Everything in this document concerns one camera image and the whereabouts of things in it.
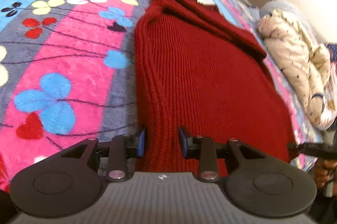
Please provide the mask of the right hand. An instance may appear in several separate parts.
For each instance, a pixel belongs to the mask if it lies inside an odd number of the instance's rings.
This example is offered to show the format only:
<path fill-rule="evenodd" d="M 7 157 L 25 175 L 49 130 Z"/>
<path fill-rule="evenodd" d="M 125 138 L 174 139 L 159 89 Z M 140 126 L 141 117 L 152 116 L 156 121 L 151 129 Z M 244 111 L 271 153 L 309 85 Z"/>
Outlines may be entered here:
<path fill-rule="evenodd" d="M 321 189 L 331 179 L 332 171 L 336 171 L 336 161 L 318 159 L 313 168 L 314 181 L 317 189 Z"/>

